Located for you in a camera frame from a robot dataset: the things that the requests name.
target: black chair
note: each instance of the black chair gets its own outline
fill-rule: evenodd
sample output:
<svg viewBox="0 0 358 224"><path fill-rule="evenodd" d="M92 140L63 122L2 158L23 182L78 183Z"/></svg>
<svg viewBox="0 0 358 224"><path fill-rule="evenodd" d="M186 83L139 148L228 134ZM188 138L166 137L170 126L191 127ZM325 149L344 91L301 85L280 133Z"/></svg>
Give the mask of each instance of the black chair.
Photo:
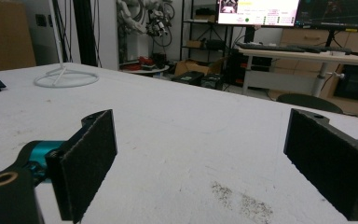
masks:
<svg viewBox="0 0 358 224"><path fill-rule="evenodd" d="M334 105L324 99L321 99L316 96L298 94L298 93L287 93L282 94L277 98L277 102L289 104L289 105L299 105L312 109L319 109L328 112L343 114L341 108L337 105Z"/></svg>

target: table surface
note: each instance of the table surface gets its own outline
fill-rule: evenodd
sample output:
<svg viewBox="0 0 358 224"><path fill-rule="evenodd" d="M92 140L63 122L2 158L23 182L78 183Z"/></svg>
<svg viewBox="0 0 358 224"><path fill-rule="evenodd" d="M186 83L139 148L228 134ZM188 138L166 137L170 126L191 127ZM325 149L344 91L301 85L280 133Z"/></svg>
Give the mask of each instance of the table surface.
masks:
<svg viewBox="0 0 358 224"><path fill-rule="evenodd" d="M100 80L49 89L33 81L57 65L0 72L0 171L26 143L66 140L82 118L113 109L118 154L82 223L348 222L283 154L294 106L67 66ZM358 139L358 119L318 113ZM46 223L69 223L50 184L35 191Z"/></svg>
<svg viewBox="0 0 358 224"><path fill-rule="evenodd" d="M240 53L244 55L252 55L259 57L270 57L270 58L285 58L285 59L296 59L305 61L315 61L322 63L344 63L358 65L357 55L343 55L335 56L329 55L328 53L309 53L309 52L288 52L288 51L274 51L274 50L257 50L257 49L239 49Z"/></svg>

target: computer screen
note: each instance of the computer screen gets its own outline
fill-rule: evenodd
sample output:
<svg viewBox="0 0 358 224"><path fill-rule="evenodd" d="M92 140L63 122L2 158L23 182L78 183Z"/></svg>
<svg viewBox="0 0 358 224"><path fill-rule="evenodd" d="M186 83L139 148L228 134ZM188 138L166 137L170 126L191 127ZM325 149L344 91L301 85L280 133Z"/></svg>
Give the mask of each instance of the computer screen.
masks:
<svg viewBox="0 0 358 224"><path fill-rule="evenodd" d="M295 27L358 31L358 0L300 0Z"/></svg>
<svg viewBox="0 0 358 224"><path fill-rule="evenodd" d="M298 0L217 0L216 22L236 26L295 25Z"/></svg>

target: black foam pad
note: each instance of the black foam pad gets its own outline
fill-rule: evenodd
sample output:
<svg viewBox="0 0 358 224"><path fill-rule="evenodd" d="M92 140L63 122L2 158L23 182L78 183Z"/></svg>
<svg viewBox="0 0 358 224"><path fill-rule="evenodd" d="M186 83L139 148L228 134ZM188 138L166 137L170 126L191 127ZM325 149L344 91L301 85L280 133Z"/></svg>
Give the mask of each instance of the black foam pad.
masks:
<svg viewBox="0 0 358 224"><path fill-rule="evenodd" d="M117 155L111 110L90 115L82 122L74 136L47 156L62 219L74 223L84 216Z"/></svg>
<svg viewBox="0 0 358 224"><path fill-rule="evenodd" d="M347 220L358 220L358 140L292 109L284 153Z"/></svg>

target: keyboard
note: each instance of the keyboard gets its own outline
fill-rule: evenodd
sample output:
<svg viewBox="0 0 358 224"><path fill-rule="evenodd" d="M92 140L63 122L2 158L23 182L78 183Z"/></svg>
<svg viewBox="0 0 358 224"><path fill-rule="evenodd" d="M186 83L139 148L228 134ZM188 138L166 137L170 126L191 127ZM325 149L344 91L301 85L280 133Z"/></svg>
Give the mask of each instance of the keyboard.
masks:
<svg viewBox="0 0 358 224"><path fill-rule="evenodd" d="M236 43L236 45L242 49L305 52L304 49L287 47L287 46L283 47L283 46L270 46L270 45L256 45L256 44L247 44L247 43Z"/></svg>
<svg viewBox="0 0 358 224"><path fill-rule="evenodd" d="M314 46L314 45L288 45L287 47L303 49L306 52L313 52L313 53L320 53L326 51L345 52L346 55L350 55L352 53L351 49L341 48L341 47L326 47L326 46Z"/></svg>

